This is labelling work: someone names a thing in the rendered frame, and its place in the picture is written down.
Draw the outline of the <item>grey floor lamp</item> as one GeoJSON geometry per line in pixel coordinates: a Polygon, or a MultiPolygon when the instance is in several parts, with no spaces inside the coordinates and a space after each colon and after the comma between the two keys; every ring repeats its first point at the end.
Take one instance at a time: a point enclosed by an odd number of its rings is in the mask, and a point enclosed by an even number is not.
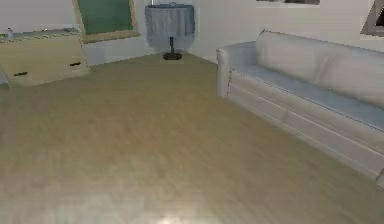
{"type": "Polygon", "coordinates": [[[170,51],[163,59],[180,60],[183,55],[175,51],[174,40],[195,34],[195,8],[176,2],[150,4],[145,7],[145,22],[148,44],[159,48],[167,40],[170,51]]]}

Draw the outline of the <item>pale grey sofa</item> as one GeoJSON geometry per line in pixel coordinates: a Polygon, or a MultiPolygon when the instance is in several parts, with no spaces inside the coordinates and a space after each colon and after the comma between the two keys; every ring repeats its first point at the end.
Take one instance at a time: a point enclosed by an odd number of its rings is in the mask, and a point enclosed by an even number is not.
{"type": "Polygon", "coordinates": [[[218,49],[217,93],[384,188],[384,52],[262,30],[218,49]]]}

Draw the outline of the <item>dark framed window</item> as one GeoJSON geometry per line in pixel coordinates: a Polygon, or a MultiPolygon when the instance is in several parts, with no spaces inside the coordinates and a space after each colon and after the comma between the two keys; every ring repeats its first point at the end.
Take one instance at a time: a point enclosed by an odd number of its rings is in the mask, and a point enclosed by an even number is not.
{"type": "Polygon", "coordinates": [[[319,6],[321,0],[256,0],[259,2],[272,2],[282,4],[284,6],[297,6],[297,7],[307,7],[307,6],[319,6]]]}

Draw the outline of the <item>beige chest of drawers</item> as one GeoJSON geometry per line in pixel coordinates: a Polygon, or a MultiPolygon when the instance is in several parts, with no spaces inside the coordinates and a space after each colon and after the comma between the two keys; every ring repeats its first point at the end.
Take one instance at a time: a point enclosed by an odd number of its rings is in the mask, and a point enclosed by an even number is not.
{"type": "Polygon", "coordinates": [[[55,82],[89,73],[75,28],[15,33],[0,38],[0,74],[10,88],[55,82]]]}

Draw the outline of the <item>grey framed picture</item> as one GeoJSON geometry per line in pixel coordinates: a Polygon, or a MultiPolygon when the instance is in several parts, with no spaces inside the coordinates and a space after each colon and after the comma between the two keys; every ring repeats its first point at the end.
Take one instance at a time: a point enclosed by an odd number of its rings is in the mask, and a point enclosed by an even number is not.
{"type": "Polygon", "coordinates": [[[374,0],[361,33],[384,37],[384,0],[374,0]]]}

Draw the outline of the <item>green picture with wooden frame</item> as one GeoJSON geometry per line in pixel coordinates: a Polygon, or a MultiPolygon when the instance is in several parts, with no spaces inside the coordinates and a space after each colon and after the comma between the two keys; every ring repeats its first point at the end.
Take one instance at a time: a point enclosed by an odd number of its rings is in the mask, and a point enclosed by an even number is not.
{"type": "Polygon", "coordinates": [[[134,0],[72,0],[85,43],[140,36],[134,0]]]}

